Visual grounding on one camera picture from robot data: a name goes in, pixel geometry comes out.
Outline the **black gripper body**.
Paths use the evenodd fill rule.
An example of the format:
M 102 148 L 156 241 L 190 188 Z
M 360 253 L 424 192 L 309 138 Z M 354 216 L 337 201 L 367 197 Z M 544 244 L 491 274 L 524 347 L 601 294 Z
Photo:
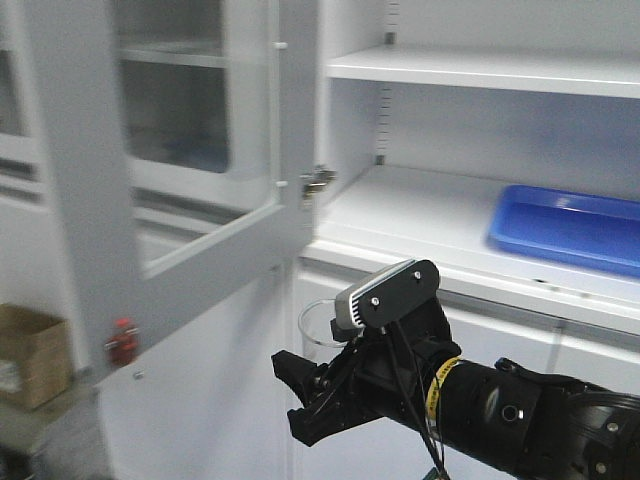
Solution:
M 343 398 L 412 430 L 444 428 L 446 374 L 461 349 L 437 297 L 399 321 L 366 327 L 344 343 Z

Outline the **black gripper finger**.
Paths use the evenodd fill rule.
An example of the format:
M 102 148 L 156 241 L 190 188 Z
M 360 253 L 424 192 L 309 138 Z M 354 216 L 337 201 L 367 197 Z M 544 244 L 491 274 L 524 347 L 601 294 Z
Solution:
M 286 350 L 271 356 L 275 377 L 300 400 L 316 400 L 328 393 L 340 399 L 346 397 L 343 373 L 346 372 L 347 360 L 344 352 L 322 363 L 315 363 Z
M 381 417 L 354 399 L 336 395 L 318 396 L 308 405 L 287 412 L 292 436 L 306 446 Z

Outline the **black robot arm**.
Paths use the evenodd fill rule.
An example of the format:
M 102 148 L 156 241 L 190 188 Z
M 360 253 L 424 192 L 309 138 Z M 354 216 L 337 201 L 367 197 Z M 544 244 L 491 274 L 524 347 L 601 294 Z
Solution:
M 387 418 L 518 479 L 635 479 L 639 400 L 507 359 L 464 360 L 436 298 L 389 324 L 366 327 L 331 361 L 288 351 L 275 376 L 300 399 L 287 414 L 311 446 Z

